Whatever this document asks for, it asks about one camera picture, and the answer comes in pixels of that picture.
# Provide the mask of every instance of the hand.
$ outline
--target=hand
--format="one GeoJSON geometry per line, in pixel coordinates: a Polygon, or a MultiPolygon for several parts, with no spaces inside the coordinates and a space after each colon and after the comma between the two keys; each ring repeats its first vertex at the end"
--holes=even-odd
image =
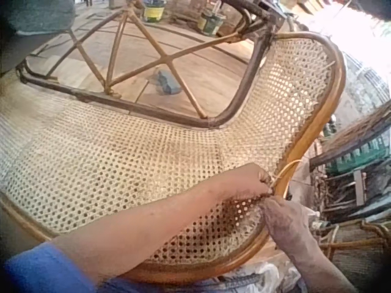
{"type": "Polygon", "coordinates": [[[262,209],[270,236],[282,251],[290,258],[310,253],[315,240],[305,207],[274,196],[265,199],[262,209]]]}
{"type": "Polygon", "coordinates": [[[268,173],[257,164],[250,163],[215,175],[201,184],[212,188],[221,200],[242,200],[270,194],[269,182],[268,173]]]}

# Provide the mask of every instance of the green bucket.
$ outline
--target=green bucket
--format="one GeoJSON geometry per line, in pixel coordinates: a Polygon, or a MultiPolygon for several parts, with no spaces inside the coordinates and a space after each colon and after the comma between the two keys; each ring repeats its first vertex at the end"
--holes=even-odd
{"type": "Polygon", "coordinates": [[[216,35],[217,31],[226,19],[225,15],[212,14],[212,11],[205,9],[198,20],[198,29],[204,35],[216,35]]]}

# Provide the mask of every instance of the woven panel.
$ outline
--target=woven panel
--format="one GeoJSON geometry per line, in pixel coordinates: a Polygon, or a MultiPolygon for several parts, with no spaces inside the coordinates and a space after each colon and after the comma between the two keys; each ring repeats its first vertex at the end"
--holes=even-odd
{"type": "Polygon", "coordinates": [[[313,40],[274,43],[243,112],[220,133],[224,167],[256,162],[275,174],[323,97],[331,65],[323,46],[313,40]]]}
{"type": "MultiPolygon", "coordinates": [[[[213,131],[70,101],[25,143],[10,167],[1,166],[2,172],[7,169],[2,190],[34,220],[66,233],[104,215],[177,194],[247,162],[276,173],[330,75],[330,63],[317,42],[277,41],[242,113],[227,128],[213,131]]],[[[11,86],[15,92],[25,87],[15,82],[11,86]]],[[[48,100],[33,90],[23,95],[41,106],[48,100]]],[[[5,98],[11,112],[18,107],[9,103],[12,97],[5,98]]],[[[1,112],[1,118],[10,121],[18,115],[1,112]]],[[[12,129],[3,122],[2,127],[12,129]]],[[[7,151],[12,142],[2,147],[7,151]]],[[[219,204],[148,262],[213,261],[240,248],[262,228],[259,203],[219,204]]]]}
{"type": "Polygon", "coordinates": [[[2,77],[0,84],[0,185],[3,186],[9,168],[22,149],[64,109],[68,100],[20,84],[13,73],[2,77]],[[37,95],[45,103],[35,99],[37,95]]]}

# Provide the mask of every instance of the bucket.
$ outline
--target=bucket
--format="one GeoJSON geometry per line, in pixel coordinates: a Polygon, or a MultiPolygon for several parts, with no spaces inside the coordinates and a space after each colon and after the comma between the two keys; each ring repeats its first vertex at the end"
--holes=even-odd
{"type": "Polygon", "coordinates": [[[164,6],[166,2],[164,0],[149,0],[144,1],[144,15],[143,20],[146,23],[157,23],[163,16],[164,6]]]}
{"type": "Polygon", "coordinates": [[[226,19],[225,15],[213,14],[212,11],[205,9],[198,20],[198,29],[204,35],[216,35],[217,31],[226,19]]]}

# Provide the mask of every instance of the curved rattan frame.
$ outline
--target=curved rattan frame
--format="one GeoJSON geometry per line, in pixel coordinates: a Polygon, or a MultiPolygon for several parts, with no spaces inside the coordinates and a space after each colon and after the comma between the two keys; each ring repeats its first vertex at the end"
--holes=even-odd
{"type": "MultiPolygon", "coordinates": [[[[300,159],[304,155],[334,112],[338,104],[338,99],[345,87],[345,64],[342,53],[338,50],[336,45],[327,37],[313,32],[292,32],[276,35],[276,39],[278,40],[295,38],[309,38],[320,42],[324,46],[326,54],[335,63],[333,65],[334,71],[332,72],[330,83],[319,106],[316,108],[313,115],[304,123],[302,129],[296,134],[292,147],[287,151],[284,159],[281,160],[279,164],[279,170],[287,163],[295,159],[300,159]]],[[[276,194],[278,196],[286,194],[288,183],[293,176],[293,173],[294,168],[290,168],[278,179],[276,184],[276,194]]],[[[37,240],[48,241],[55,236],[40,224],[27,217],[24,212],[11,203],[4,194],[1,197],[1,206],[37,240]]],[[[190,283],[214,277],[229,272],[244,264],[264,246],[267,240],[268,232],[266,228],[259,227],[257,233],[254,233],[254,235],[243,243],[239,249],[213,262],[193,266],[140,264],[135,269],[124,274],[123,277],[146,283],[172,284],[190,283]]]]}
{"type": "Polygon", "coordinates": [[[357,219],[326,227],[322,231],[329,231],[329,234],[326,236],[328,242],[320,243],[319,247],[320,249],[326,251],[325,254],[327,258],[330,259],[330,261],[332,261],[334,253],[337,250],[353,250],[373,246],[382,246],[384,251],[391,252],[391,234],[389,229],[383,223],[368,223],[365,219],[357,219]],[[335,242],[335,237],[339,228],[341,226],[351,225],[358,225],[360,229],[375,233],[377,237],[350,242],[335,242]]]}

